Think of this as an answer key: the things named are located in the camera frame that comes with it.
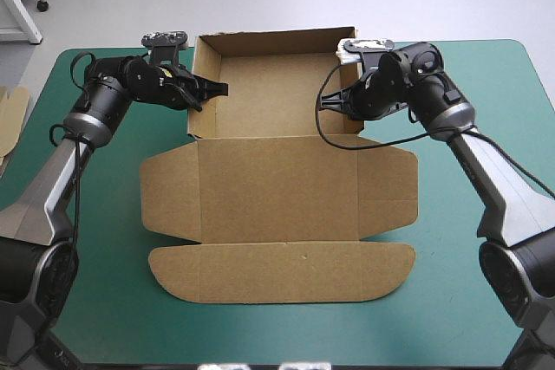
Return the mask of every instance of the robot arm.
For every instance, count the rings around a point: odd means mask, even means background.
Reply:
[[[474,108],[447,76],[440,51],[420,42],[343,40],[342,63],[361,62],[350,88],[319,98],[357,120],[408,107],[435,140],[451,148],[486,207],[480,266],[514,322],[524,329],[506,370],[555,368],[555,199],[534,191],[499,146],[474,125]]]
[[[68,296],[78,267],[76,229],[66,213],[79,177],[96,148],[112,139],[133,101],[176,110],[227,95],[227,85],[194,76],[179,64],[185,32],[142,40],[140,56],[95,59],[85,69],[82,94],[60,127],[66,131],[23,195],[0,211],[0,367],[24,370],[81,364],[49,332]]]
[[[49,331],[78,264],[76,224],[65,210],[89,157],[112,139],[133,101],[200,110],[202,101],[227,93],[226,85],[179,65],[185,42],[184,33],[147,36],[149,63],[141,57],[93,57],[83,93],[62,125],[67,137],[21,198],[0,211],[0,367],[83,368]],[[340,43],[341,61],[361,62],[363,76],[350,88],[319,97],[317,110],[379,120],[408,107],[432,138],[449,145],[486,207],[480,265],[524,329],[502,368],[555,368],[555,202],[535,192],[479,133],[474,109],[443,71],[436,47],[393,47],[355,39]]]

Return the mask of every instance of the cardboard flap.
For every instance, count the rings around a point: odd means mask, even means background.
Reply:
[[[358,138],[357,144],[377,143]],[[418,217],[418,159],[389,146],[359,151],[359,238],[412,224]]]
[[[28,103],[27,88],[16,87],[8,94],[7,88],[0,87],[0,159],[16,147]]]
[[[149,257],[165,290],[203,303],[368,301],[399,287],[414,261],[407,244],[368,242],[201,244]]]
[[[259,56],[332,52],[337,42],[355,36],[355,28],[236,32],[203,35],[201,38],[222,56]]]
[[[199,241],[198,143],[145,160],[140,166],[140,200],[149,230]]]
[[[202,243],[357,241],[414,222],[416,175],[416,157],[393,147],[349,152],[314,136],[199,140],[143,164],[143,222]]]

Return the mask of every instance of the cardboard box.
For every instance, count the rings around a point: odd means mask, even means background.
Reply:
[[[29,90],[16,87],[8,94],[6,87],[0,87],[0,175],[4,158],[16,147],[25,111],[29,104]]]
[[[414,250],[360,242],[417,216],[417,160],[388,147],[349,152],[325,144],[316,94],[353,28],[201,36],[193,72],[229,84],[200,113],[193,143],[147,159],[140,171],[144,225],[202,243],[158,248],[159,283],[191,302],[365,301],[407,278]],[[330,92],[359,77],[345,66]],[[335,141],[362,122],[323,112]]]

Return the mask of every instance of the silver arm segment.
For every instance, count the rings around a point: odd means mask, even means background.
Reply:
[[[66,209],[73,195],[75,142],[63,140],[22,196],[0,211],[0,237],[50,246],[69,238],[73,225]],[[83,168],[90,148],[79,143]]]
[[[462,134],[449,146],[486,207],[478,237],[511,247],[555,226],[555,200],[535,191],[492,145]]]

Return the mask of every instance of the gray floor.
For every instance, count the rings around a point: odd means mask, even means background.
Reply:
[[[196,36],[337,25],[395,41],[516,39],[555,100],[555,0],[49,0],[45,13],[24,2],[44,41],[0,44],[0,85],[20,83],[34,100],[64,49],[139,46],[153,30]]]

